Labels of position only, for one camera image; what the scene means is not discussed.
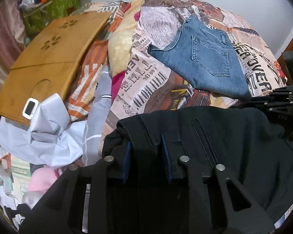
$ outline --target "orange and white striped cloth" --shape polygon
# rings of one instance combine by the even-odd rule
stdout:
[[[70,95],[66,99],[65,105],[71,121],[85,119],[90,111],[95,97],[97,80],[100,77],[103,68],[108,64],[108,40],[111,34],[121,23],[124,17],[126,5],[127,3],[122,1],[95,3],[83,12],[111,11],[112,14],[104,29],[99,33],[85,54],[75,83],[73,83],[71,87]]]

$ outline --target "silver bolt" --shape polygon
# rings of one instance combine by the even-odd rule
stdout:
[[[71,165],[69,166],[69,169],[70,169],[71,171],[75,171],[75,170],[78,169],[78,165],[75,164],[75,163],[73,163],[73,164],[71,164]]]
[[[223,164],[221,164],[221,163],[219,163],[218,165],[216,165],[216,169],[219,170],[219,171],[223,171],[223,170],[225,170],[225,168],[226,167]]]
[[[184,162],[184,163],[186,163],[190,160],[190,158],[188,156],[181,156],[179,159],[181,162]]]
[[[104,160],[105,160],[106,162],[112,162],[112,161],[114,160],[114,157],[113,157],[113,156],[106,156],[106,157],[104,158]]]

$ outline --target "jeans back pocket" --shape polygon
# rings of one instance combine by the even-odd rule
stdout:
[[[192,36],[191,59],[214,76],[230,76],[228,53],[217,43]]]

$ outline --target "denim fabric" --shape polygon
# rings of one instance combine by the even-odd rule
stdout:
[[[148,53],[187,80],[194,88],[249,100],[251,95],[238,57],[227,34],[209,29],[190,16],[163,50]]]

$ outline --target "black pants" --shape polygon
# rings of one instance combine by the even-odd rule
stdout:
[[[206,165],[230,168],[276,222],[293,203],[293,142],[283,135],[282,126],[270,123],[254,108],[188,107],[120,120],[105,138],[103,156],[128,140],[139,182],[156,183],[164,138],[177,157],[187,155]],[[171,163],[166,176],[178,175],[176,165]]]

